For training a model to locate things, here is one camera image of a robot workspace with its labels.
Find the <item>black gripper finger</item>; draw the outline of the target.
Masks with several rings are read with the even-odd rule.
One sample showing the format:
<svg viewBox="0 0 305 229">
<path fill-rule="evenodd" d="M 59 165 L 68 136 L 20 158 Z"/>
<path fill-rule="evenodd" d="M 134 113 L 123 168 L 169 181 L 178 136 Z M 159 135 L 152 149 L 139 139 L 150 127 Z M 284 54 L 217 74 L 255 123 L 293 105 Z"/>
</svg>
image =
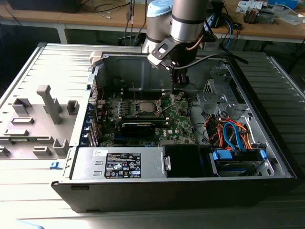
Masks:
<svg viewBox="0 0 305 229">
<path fill-rule="evenodd" d="M 186 75 L 186 71 L 181 71 L 178 77 L 178 88 L 185 88 L 190 83 L 189 77 Z"/>
<path fill-rule="evenodd" d="M 179 92 L 179 76 L 180 71 L 174 68 L 171 69 L 171 78 L 172 78 L 172 93 L 177 94 Z"/>
</svg>

